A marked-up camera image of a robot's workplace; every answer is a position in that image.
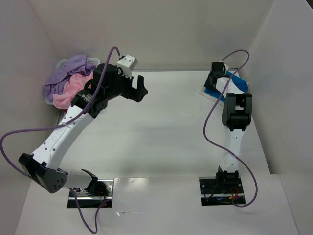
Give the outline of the blue t shirt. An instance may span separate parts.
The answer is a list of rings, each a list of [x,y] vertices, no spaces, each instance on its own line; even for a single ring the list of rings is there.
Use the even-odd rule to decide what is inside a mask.
[[[229,84],[230,82],[233,82],[240,90],[244,91],[245,93],[248,92],[248,83],[236,75],[233,75],[233,73],[229,71],[226,72],[224,77],[221,77],[217,80],[216,91],[221,93],[224,90],[225,85],[227,83]]]

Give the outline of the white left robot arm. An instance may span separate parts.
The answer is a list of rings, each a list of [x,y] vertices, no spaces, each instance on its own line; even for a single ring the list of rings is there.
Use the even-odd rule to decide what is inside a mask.
[[[123,97],[140,102],[148,90],[144,77],[138,76],[133,87],[133,76],[127,77],[125,69],[112,64],[99,64],[89,80],[70,102],[61,128],[53,130],[44,143],[31,154],[23,153],[19,163],[29,178],[49,193],[61,188],[79,188],[94,194],[99,186],[98,177],[86,169],[78,171],[60,169],[60,164],[77,137],[104,110],[108,101]]]

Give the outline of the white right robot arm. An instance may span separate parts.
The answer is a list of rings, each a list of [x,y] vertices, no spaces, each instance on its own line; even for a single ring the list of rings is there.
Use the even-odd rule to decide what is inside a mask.
[[[224,62],[213,62],[204,84],[209,91],[220,92],[224,98],[222,124],[225,127],[225,153],[216,173],[211,197],[216,193],[228,193],[239,184],[239,154],[245,130],[252,119],[252,94],[241,91],[227,75]]]

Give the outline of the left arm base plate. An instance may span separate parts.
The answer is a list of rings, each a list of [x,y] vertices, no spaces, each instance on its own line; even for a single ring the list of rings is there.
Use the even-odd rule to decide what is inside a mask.
[[[81,208],[111,208],[114,179],[93,179],[87,188],[72,188]]]

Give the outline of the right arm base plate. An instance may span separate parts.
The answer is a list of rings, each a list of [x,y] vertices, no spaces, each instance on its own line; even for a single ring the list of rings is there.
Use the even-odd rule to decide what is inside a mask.
[[[242,181],[239,179],[234,186],[216,186],[215,177],[200,177],[200,193],[202,206],[245,205],[245,195]]]

